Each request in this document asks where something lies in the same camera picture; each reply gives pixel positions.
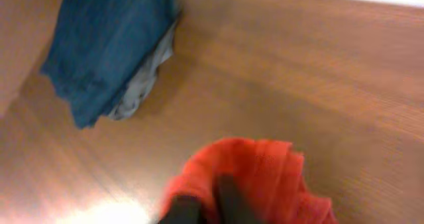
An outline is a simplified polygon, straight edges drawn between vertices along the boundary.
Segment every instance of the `red fabric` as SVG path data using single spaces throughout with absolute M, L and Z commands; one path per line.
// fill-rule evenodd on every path
M 172 197 L 198 197 L 210 223 L 217 223 L 213 197 L 216 177 L 234 177 L 246 201 L 268 224 L 337 223 L 331 200 L 308 192 L 301 177 L 303 155 L 292 152 L 289 142 L 223 139 L 193 156 L 168 188 L 163 212 Z

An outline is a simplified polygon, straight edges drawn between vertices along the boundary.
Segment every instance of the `gray cloth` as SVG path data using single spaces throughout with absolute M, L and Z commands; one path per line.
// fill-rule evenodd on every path
M 118 105 L 112 109 L 108 115 L 109 118 L 118 121 L 131 117 L 152 91 L 157 78 L 156 70 L 158 66 L 174 53 L 172 42 L 174 40 L 175 27 L 176 22 L 168 29 L 153 53 L 142 61 L 140 70 L 127 84 L 127 90 L 124 96 Z

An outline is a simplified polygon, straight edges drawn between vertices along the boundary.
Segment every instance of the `blue cloth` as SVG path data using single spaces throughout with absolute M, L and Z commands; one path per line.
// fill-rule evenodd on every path
M 177 11 L 176 0 L 63 0 L 41 72 L 69 102 L 77 127 L 109 114 Z

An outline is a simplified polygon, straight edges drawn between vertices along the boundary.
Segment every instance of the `cloth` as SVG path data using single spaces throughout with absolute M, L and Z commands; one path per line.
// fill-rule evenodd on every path
M 110 114 L 177 14 L 176 0 L 62 1 L 41 72 L 69 102 L 77 127 Z
M 165 62 L 174 53 L 172 42 L 174 41 L 175 22 L 168 29 L 165 36 L 160 40 L 152 54 L 143 59 L 141 68 L 127 84 L 127 90 L 121 101 L 116 105 L 109 118 L 121 120 L 131 117 L 140 104 L 147 98 L 156 82 L 158 66 Z
M 337 223 L 331 200 L 312 195 L 301 172 L 303 156 L 289 142 L 224 139 L 200 150 L 166 191 L 164 215 L 175 196 L 201 200 L 208 223 L 218 223 L 213 194 L 217 177 L 230 175 L 241 194 L 265 223 Z

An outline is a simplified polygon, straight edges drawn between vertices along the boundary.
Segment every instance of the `wooden floor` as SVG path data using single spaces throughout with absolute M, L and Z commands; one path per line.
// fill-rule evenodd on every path
M 341 223 L 424 223 L 424 10 L 184 7 L 176 54 L 129 120 L 79 131 L 47 78 L 30 75 L 1 122 L 1 223 L 143 223 L 190 155 L 227 136 L 292 141 Z

